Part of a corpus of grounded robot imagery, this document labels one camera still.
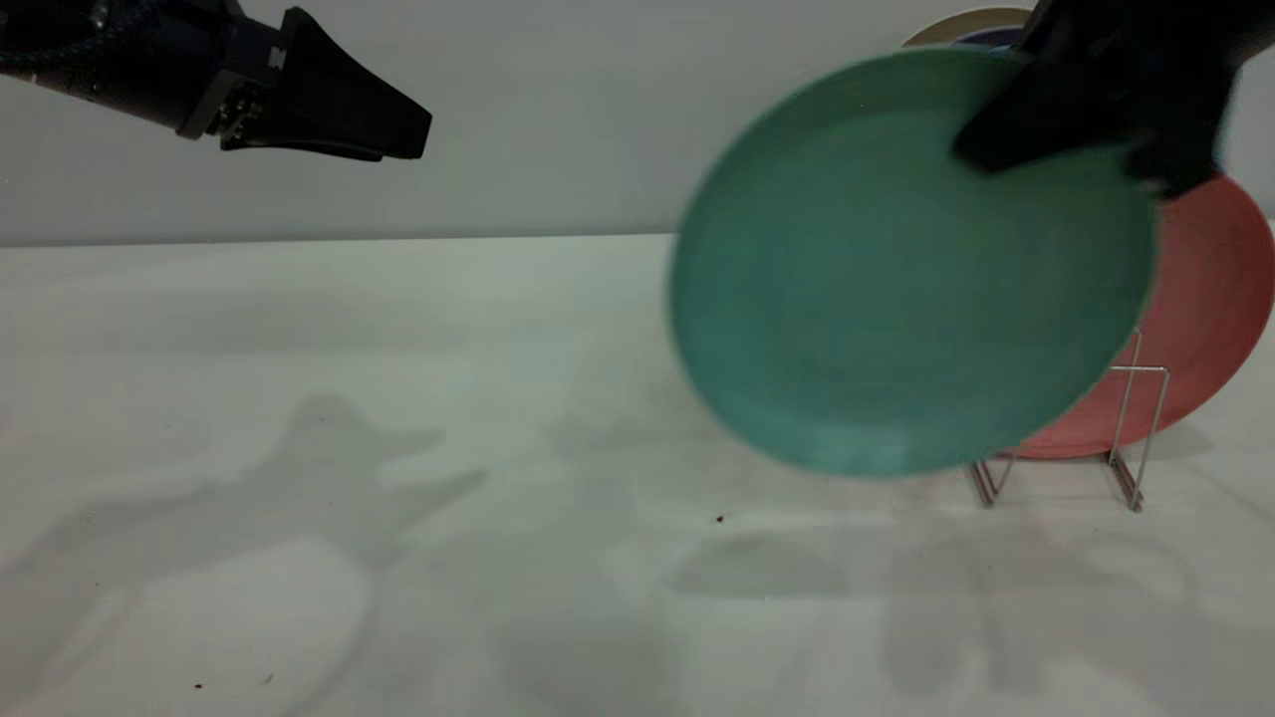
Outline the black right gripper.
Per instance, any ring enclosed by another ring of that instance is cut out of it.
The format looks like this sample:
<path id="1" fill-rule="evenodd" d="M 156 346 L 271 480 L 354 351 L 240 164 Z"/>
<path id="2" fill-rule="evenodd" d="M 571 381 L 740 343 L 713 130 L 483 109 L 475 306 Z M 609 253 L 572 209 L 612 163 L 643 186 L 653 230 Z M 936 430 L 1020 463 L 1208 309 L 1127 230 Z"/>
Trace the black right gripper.
<path id="1" fill-rule="evenodd" d="M 1125 174 L 1173 200 L 1219 174 L 1230 92 L 1271 45 L 1270 1 L 1039 1 L 1029 61 L 952 151 L 998 174 L 1127 140 Z"/>

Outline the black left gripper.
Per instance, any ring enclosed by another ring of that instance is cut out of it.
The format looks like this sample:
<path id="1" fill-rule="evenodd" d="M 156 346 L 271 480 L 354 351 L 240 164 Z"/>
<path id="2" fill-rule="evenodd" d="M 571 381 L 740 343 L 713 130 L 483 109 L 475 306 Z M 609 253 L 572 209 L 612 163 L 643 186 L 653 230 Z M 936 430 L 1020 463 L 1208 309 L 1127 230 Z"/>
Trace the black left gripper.
<path id="1" fill-rule="evenodd" d="M 223 151 L 287 149 L 346 159 L 421 158 L 432 114 L 346 54 L 301 8 L 278 26 L 182 15 L 194 31 L 194 100 L 178 137 Z M 284 73 L 284 125 L 264 125 Z"/>

